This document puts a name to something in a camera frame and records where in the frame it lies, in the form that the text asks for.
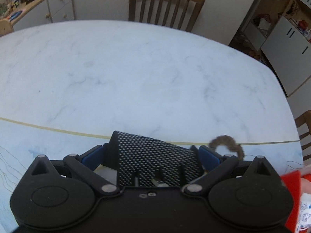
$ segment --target white wall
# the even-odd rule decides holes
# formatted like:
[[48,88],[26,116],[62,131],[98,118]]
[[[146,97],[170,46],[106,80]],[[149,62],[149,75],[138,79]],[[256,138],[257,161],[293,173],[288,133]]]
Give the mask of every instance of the white wall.
[[[228,45],[253,1],[206,0],[192,32]],[[128,20],[128,0],[74,0],[74,5],[78,20]]]

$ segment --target wooden shelf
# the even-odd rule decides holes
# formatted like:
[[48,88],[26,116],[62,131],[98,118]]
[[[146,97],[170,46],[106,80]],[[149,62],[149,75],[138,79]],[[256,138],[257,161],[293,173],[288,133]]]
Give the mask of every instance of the wooden shelf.
[[12,25],[15,25],[19,20],[21,20],[30,10],[35,6],[43,2],[44,0],[34,0],[29,4],[22,3],[14,11],[24,10],[17,18],[11,21]]
[[[286,12],[290,9],[293,3],[296,3],[298,5],[298,11],[296,11],[293,15],[287,15]],[[304,20],[308,23],[308,27],[311,28],[311,9],[300,0],[291,0],[290,3],[287,5],[283,16],[299,31],[301,35],[303,34],[298,29],[298,26],[295,24],[294,21],[299,22],[300,20]]]
[[261,0],[252,19],[256,18],[258,14],[269,14],[271,19],[269,32],[271,32],[279,21],[279,13],[283,14],[290,1],[291,0]]

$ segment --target blue gripper pad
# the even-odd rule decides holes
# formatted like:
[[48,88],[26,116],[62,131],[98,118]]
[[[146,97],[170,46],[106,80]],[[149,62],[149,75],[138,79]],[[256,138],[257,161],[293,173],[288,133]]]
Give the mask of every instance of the blue gripper pad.
[[203,145],[199,148],[198,158],[207,171],[212,171],[222,163],[223,156]]
[[97,145],[79,156],[79,161],[90,170],[94,171],[105,158],[107,144]]

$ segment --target red object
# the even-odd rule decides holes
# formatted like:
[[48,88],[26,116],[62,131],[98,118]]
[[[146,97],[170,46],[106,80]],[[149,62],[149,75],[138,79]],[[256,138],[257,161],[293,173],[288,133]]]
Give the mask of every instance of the red object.
[[306,175],[303,175],[302,178],[304,178],[304,179],[306,179],[306,180],[311,182],[311,174],[310,173],[306,174]]
[[287,219],[285,224],[291,232],[295,232],[295,227],[297,225],[298,214],[299,214],[299,202],[301,195],[301,174],[300,171],[291,172],[281,176],[281,179],[284,181],[287,189],[290,191],[293,200],[294,207],[290,216]]
[[300,20],[299,23],[298,23],[298,27],[301,28],[302,30],[306,30],[307,27],[308,27],[308,23],[304,20]]

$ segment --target marble tabletop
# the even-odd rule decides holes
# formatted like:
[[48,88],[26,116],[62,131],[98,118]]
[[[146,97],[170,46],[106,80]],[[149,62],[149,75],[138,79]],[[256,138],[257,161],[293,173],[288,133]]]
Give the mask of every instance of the marble tabletop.
[[303,164],[274,74],[212,40],[142,23],[75,21],[3,36],[0,57],[0,232],[16,227],[8,201],[34,157],[81,154],[114,130],[185,147],[226,134],[246,160],[265,155],[279,174]]

